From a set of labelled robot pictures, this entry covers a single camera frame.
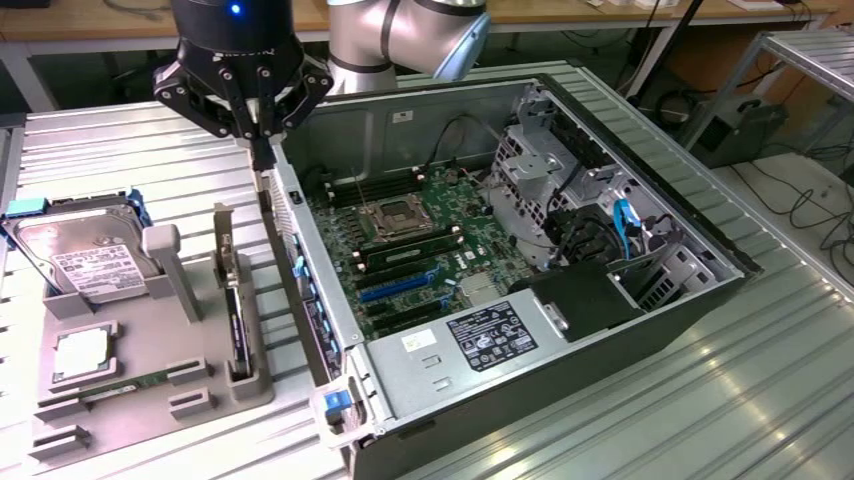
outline wooden desk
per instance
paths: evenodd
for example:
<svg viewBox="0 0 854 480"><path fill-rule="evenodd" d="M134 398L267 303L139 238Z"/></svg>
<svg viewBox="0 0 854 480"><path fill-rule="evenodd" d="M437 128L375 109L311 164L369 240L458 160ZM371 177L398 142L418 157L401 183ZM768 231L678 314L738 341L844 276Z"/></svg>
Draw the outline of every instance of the wooden desk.
<svg viewBox="0 0 854 480"><path fill-rule="evenodd" d="M162 5L168 0L116 0L122 5ZM329 39L326 0L293 0L294 26L303 41ZM828 17L826 1L808 0L814 25ZM493 15L493 32L562 31L583 29L626 29L646 25L650 10L606 3L591 7L583 0L487 0ZM655 12L651 26L663 27L646 62L641 66L630 93L637 91L667 39L673 35L681 8ZM178 44L170 12L158 12L158 21L107 7L102 0L54 0L48 9L8 10L0 13L3 61L15 84L34 111L56 109L50 91L31 65L36 55L172 49ZM790 22L789 10L748 12L726 0L706 0L694 24Z"/></svg>
<svg viewBox="0 0 854 480"><path fill-rule="evenodd" d="M810 10L813 12L813 16L822 14L829 14L837 11L837 6L826 0L805 0ZM687 10L687 5L690 2L687 0L682 0L679 6L674 11L674 18L682 18L685 15L685 11ZM796 17L802 17L800 20L809 20L809 11L801 5L792 5L792 8L796 11ZM694 15L694 22L698 20L708 19L720 19L720 18L750 18L750 17L780 17L789 16L792 17L792 10L786 7L776 10L745 10L740 6L732 4L728 0L705 0L704 5L700 7L697 11L697 15Z"/></svg>
<svg viewBox="0 0 854 480"><path fill-rule="evenodd" d="M116 0L127 7L168 5L168 0ZM298 31L327 30L326 2L293 0L294 26ZM160 20L104 5L102 0L52 0L42 9L10 9L0 20L0 33L7 41L103 40L115 38L175 37L172 12L154 12Z"/></svg>

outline circuit board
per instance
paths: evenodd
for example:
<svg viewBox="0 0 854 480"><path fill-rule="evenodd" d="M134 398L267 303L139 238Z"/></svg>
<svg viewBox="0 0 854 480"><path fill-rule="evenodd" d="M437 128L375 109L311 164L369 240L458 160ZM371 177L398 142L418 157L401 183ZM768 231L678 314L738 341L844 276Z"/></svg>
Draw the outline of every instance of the circuit board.
<svg viewBox="0 0 854 480"><path fill-rule="evenodd" d="M362 301L361 292L365 290L357 287L357 283L365 278L365 273L354 261L354 251L386 244L391 230L378 226L381 223L366 214L366 209L371 212L374 210L365 204L331 208L325 199L310 199L315 222L350 306L362 331L370 339L410 328L438 316L434 314L378 327L377 322L383 317L370 314L377 305L382 305L385 314L390 314L442 301L439 315L447 315L473 306L474 297L467 296L461 288L461 282L465 283L467 277L482 274L478 278L486 278L487 283L495 287L494 291L505 295L517 280L530 275L530 267L522 253L509 243L507 233L491 216L490 209L485 208L489 205L478 193L478 184L470 181L462 172L434 167L421 191L382 199L381 203L393 205L398 211L409 212L418 208L422 212L423 209L429 218L422 225L427 224L434 231L459 226L463 241L453 251L411 263L422 272L431 272L427 285L374 301ZM402 221L399 225L409 228L407 232L413 235L414 223Z"/></svg>

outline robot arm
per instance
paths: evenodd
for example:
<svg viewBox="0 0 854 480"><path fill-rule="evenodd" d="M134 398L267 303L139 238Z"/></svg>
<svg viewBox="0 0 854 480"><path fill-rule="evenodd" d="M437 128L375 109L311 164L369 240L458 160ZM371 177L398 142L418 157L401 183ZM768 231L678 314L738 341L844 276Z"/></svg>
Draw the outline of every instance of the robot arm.
<svg viewBox="0 0 854 480"><path fill-rule="evenodd" d="M326 71L306 61L291 2L172 0L172 10L178 60L155 73L155 98L212 135L234 135L252 169L268 170L271 140L301 125L333 87Z"/></svg>
<svg viewBox="0 0 854 480"><path fill-rule="evenodd" d="M335 93L394 88L394 63L442 80L467 73L489 32L486 0L329 2ZM215 136L234 135L252 169L270 170L270 142L301 125L334 84L306 59L291 1L172 0L172 11L178 60L155 72L155 98Z"/></svg>

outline blue cable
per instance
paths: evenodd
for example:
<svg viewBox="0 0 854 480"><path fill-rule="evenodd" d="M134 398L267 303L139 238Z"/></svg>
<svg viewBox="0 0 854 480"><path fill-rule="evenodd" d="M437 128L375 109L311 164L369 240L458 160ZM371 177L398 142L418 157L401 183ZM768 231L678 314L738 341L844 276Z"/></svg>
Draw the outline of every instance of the blue cable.
<svg viewBox="0 0 854 480"><path fill-rule="evenodd" d="M614 227L617 228L617 235L623 242L626 260L629 260L631 254L629 250L629 237L626 236L626 222L631 223L635 227L641 227L641 219L631 208L629 200L621 198L614 202Z"/></svg>

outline hard drive label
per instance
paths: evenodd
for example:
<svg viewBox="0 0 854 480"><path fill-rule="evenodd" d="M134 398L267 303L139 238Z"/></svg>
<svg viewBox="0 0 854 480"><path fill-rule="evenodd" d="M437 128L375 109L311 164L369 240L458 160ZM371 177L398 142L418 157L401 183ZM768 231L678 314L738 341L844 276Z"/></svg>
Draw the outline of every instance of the hard drive label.
<svg viewBox="0 0 854 480"><path fill-rule="evenodd" d="M449 322L469 366L477 372L501 365L538 345L510 302L502 302Z"/></svg>
<svg viewBox="0 0 854 480"><path fill-rule="evenodd" d="M126 245L63 253L51 259L84 297L143 285L143 273Z"/></svg>

